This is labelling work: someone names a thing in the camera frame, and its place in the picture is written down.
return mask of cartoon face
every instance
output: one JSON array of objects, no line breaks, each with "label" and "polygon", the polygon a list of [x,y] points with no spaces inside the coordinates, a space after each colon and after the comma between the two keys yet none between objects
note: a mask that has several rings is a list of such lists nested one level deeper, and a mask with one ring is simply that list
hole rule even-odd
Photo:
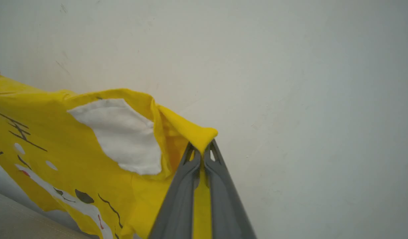
[{"label": "cartoon face", "polygon": [[[20,153],[23,152],[22,148],[19,148],[20,145],[16,144],[15,148]],[[75,197],[70,195],[68,192],[64,190],[57,189],[45,180],[41,179],[37,174],[35,174],[30,166],[22,160],[20,156],[18,156],[19,161],[25,166],[21,166],[19,164],[15,164],[15,166],[22,171],[26,176],[30,177],[34,182],[36,182],[39,186],[45,189],[53,198],[59,199],[62,202],[68,204],[70,207],[78,210],[79,212],[83,213],[84,215],[89,216],[99,227],[102,233],[102,237],[104,239],[111,239],[113,238],[113,233],[111,228],[105,223],[104,219],[99,212],[99,209],[94,206],[92,203],[95,200],[90,197],[88,194],[81,192],[75,189]],[[46,164],[54,170],[58,170],[51,162],[46,161]]]}]

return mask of white wall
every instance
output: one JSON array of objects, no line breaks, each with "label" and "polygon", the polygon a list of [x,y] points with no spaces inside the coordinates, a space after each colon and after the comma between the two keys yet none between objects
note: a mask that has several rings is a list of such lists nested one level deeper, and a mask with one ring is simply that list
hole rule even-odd
[{"label": "white wall", "polygon": [[260,239],[408,239],[408,1],[0,1],[0,70],[217,128]]}]

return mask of yellow fabric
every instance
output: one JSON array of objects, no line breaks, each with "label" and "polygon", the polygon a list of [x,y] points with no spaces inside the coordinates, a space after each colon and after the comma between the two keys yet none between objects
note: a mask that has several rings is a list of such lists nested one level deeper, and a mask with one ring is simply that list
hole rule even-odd
[{"label": "yellow fabric", "polygon": [[[67,113],[100,98],[123,98],[154,122],[154,136],[161,149],[162,171],[158,175],[140,176],[121,169],[104,154],[92,129]],[[91,217],[53,197],[15,165],[28,165],[54,189],[73,197],[76,190],[90,195],[113,238],[131,239],[134,233],[147,238],[187,142],[203,153],[216,135],[215,129],[185,120],[145,93],[128,89],[81,95],[64,90],[46,92],[0,75],[0,165],[40,208],[67,211],[82,231],[101,238],[99,225]],[[25,154],[21,155],[15,143]],[[46,165],[47,161],[58,170]],[[194,238],[210,238],[210,192],[204,182],[195,190],[194,212]]]}]

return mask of beige fabric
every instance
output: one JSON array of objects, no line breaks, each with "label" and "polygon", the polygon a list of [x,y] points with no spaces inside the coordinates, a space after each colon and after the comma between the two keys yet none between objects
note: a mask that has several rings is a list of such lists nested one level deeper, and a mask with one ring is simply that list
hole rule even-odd
[{"label": "beige fabric", "polygon": [[0,194],[0,239],[89,239]]}]

